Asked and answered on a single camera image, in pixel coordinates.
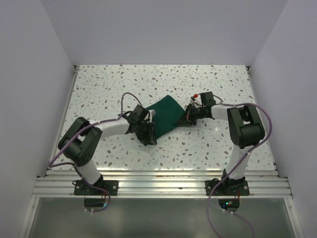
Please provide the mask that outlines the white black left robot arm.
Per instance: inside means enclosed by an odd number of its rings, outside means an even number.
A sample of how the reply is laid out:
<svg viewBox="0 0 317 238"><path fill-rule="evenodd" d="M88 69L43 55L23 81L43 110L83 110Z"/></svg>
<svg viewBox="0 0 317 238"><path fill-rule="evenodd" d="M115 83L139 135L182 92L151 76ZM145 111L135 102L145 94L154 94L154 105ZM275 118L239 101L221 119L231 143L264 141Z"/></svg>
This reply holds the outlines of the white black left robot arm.
<svg viewBox="0 0 317 238"><path fill-rule="evenodd" d="M57 147L61 154L73 162L80 176L86 180L86 190L96 195L103 188L101 174L92 159L99 141L115 135L134 133L142 144L157 145L154 126L151 119L137 121L123 117L94 122L79 117Z"/></svg>

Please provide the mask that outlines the dark green surgical cloth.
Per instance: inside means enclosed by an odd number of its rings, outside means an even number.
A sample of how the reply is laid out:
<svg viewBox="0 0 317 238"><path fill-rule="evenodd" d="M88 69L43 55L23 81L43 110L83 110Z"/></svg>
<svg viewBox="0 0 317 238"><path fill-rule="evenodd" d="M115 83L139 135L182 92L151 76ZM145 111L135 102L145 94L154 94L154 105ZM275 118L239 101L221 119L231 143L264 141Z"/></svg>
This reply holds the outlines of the dark green surgical cloth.
<svg viewBox="0 0 317 238"><path fill-rule="evenodd" d="M146 109L155 111L153 122L156 139L177 128L176 123L185 112L170 95L163 97L158 102L146 107Z"/></svg>

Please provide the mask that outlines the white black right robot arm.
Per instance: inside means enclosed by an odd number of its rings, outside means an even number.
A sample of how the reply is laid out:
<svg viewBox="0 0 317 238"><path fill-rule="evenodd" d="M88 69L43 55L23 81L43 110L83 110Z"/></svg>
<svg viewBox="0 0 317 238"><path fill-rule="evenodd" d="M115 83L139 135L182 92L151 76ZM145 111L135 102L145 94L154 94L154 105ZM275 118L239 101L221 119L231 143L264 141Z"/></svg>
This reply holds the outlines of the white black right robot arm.
<svg viewBox="0 0 317 238"><path fill-rule="evenodd" d="M189 105L177 121L180 127L194 126L199 119L221 119L228 122L233 149L221 179L205 181L208 196L248 196L250 194L245 172L252 149L264 140L265 129L253 104L238 107L214 105L196 108Z"/></svg>

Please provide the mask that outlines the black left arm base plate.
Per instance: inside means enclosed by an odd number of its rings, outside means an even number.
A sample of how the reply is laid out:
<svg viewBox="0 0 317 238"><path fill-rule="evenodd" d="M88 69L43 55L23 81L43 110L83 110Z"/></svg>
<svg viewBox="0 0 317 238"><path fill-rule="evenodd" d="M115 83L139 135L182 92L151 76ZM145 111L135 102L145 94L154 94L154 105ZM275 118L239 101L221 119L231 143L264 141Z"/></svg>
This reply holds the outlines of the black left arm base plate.
<svg viewBox="0 0 317 238"><path fill-rule="evenodd" d="M77 196L98 196L106 195L105 191L110 196L117 196L119 184L117 180L101 180L94 185L87 185L82 179L72 182L75 186L74 195Z"/></svg>

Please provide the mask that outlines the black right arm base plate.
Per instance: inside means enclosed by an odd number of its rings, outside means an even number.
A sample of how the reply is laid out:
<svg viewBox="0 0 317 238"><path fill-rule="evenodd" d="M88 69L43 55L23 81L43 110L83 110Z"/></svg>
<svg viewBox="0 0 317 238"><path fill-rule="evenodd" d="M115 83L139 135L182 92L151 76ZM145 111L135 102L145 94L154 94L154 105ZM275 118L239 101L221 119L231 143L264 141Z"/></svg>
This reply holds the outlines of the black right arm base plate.
<svg viewBox="0 0 317 238"><path fill-rule="evenodd" d="M214 187L220 182L219 179L214 178L212 180L205 181L206 195L209 196L249 196L249 186L245 178L242 179L227 179L216 187L212 192Z"/></svg>

